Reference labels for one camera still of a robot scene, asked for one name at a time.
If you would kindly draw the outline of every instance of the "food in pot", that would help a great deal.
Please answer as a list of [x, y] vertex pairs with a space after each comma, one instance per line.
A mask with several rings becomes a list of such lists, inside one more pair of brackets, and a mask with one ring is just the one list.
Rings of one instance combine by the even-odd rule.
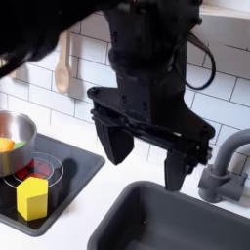
[[0, 152], [10, 151], [14, 147], [14, 142], [8, 138], [0, 138]]
[[23, 145], [25, 145], [25, 144], [26, 144], [26, 142], [16, 143], [16, 144], [14, 144], [13, 149], [19, 148], [19, 147], [21, 147], [21, 146], [23, 146]]

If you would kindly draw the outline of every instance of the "stainless steel pot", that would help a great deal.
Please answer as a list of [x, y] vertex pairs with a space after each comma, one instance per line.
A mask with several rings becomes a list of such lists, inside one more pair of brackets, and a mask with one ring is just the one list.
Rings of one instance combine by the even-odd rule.
[[24, 114], [0, 110], [0, 137], [25, 145], [11, 151], [0, 152], [0, 177], [16, 173], [33, 158], [36, 125]]

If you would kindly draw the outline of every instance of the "green vegetable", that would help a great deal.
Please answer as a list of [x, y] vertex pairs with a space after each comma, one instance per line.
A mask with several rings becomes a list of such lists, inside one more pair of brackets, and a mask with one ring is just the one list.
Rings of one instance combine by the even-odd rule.
[[21, 147], [21, 146], [23, 146], [23, 145], [25, 145], [25, 144], [26, 144], [26, 142], [16, 143], [16, 144], [14, 144], [13, 149], [19, 148], [19, 147]]

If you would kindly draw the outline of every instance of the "orange food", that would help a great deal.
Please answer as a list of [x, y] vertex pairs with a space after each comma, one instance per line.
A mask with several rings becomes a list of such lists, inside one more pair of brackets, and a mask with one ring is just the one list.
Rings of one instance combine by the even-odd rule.
[[0, 138], [0, 152], [12, 150], [14, 142], [8, 138]]

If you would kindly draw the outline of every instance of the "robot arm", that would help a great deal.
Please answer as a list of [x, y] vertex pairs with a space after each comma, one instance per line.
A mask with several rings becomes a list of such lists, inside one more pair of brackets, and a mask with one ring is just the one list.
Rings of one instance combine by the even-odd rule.
[[133, 150], [134, 137], [160, 146], [168, 150], [166, 188], [180, 190], [197, 164], [207, 164], [212, 150], [209, 140], [215, 135], [184, 102], [187, 40], [204, 49], [190, 35], [201, 23], [201, 1], [45, 2], [41, 8], [31, 6], [32, 12], [29, 6], [20, 6], [28, 15], [18, 24], [18, 40], [13, 37], [15, 30], [5, 28], [8, 39], [0, 44], [0, 53], [9, 63], [0, 69], [0, 77], [26, 61], [45, 57], [62, 31], [103, 10], [110, 26], [109, 59], [118, 88], [92, 88], [88, 95], [94, 102], [93, 119], [105, 153], [117, 165]]

